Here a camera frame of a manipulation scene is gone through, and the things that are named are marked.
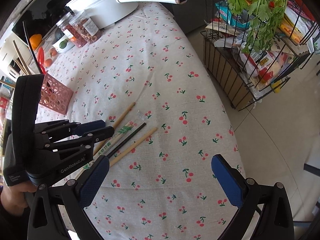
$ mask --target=jar label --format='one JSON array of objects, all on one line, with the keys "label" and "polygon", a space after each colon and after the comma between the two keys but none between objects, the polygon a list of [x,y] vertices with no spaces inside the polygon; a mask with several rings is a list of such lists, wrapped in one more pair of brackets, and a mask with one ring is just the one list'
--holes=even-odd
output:
[{"label": "jar label", "polygon": [[98,32],[98,27],[94,24],[94,22],[89,18],[84,24],[83,27],[87,30],[87,32],[94,36]]},{"label": "jar label", "polygon": [[69,40],[75,41],[76,37],[69,30],[64,30],[63,33],[68,37]]}]

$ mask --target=small jar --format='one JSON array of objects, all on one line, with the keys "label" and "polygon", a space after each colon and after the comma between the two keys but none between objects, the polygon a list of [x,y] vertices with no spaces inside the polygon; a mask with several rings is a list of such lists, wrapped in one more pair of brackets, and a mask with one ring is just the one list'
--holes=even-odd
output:
[{"label": "small jar", "polygon": [[76,14],[69,23],[90,44],[96,42],[102,36],[102,32],[85,13],[85,11]]},{"label": "small jar", "polygon": [[71,15],[71,13],[67,13],[61,18],[61,20],[57,22],[57,26],[78,48],[82,48],[85,44],[87,44],[87,41],[82,38],[82,36],[69,23],[72,18],[73,16]]}]

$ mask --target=pink utensil holder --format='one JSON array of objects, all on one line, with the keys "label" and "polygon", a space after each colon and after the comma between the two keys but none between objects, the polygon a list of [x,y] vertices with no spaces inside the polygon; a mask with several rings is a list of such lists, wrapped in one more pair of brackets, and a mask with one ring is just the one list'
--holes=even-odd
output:
[{"label": "pink utensil holder", "polygon": [[66,114],[73,91],[46,73],[41,87],[39,104],[60,114]]}]

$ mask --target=wooden crate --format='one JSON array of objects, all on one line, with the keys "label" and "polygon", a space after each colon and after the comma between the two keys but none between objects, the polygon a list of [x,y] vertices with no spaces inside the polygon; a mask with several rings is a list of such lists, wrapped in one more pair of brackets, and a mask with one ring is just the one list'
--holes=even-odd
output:
[{"label": "wooden crate", "polygon": [[220,84],[235,109],[241,110],[249,105],[253,96],[240,77],[238,64],[229,51],[223,48],[215,48],[204,38],[203,62]]}]

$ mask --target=black chopstick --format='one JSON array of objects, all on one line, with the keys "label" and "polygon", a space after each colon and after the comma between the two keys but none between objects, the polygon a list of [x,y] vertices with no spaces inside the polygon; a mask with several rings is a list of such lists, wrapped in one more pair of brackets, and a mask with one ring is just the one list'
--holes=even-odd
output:
[{"label": "black chopstick", "polygon": [[38,60],[37,60],[37,58],[36,58],[36,55],[35,55],[35,53],[33,52],[33,49],[32,49],[32,46],[31,46],[31,42],[30,42],[30,39],[29,39],[29,35],[28,35],[28,31],[27,31],[27,27],[26,27],[26,21],[23,21],[22,24],[23,24],[23,29],[24,29],[24,35],[26,36],[27,43],[28,43],[28,46],[29,46],[29,50],[30,50],[30,52],[31,52],[31,55],[32,55],[32,57],[33,57],[33,60],[35,61],[36,66],[37,66],[40,74],[45,74],[45,73],[42,73],[42,70],[41,70],[41,68],[40,68],[40,66],[39,66],[39,64],[38,64]]},{"label": "black chopstick", "polygon": [[110,153],[108,153],[107,157],[110,159],[123,145],[125,145],[133,136],[135,136],[142,128],[144,128],[147,124],[144,122],[140,125],[136,130],[134,130],[126,139],[124,139],[116,148],[114,148]]}]

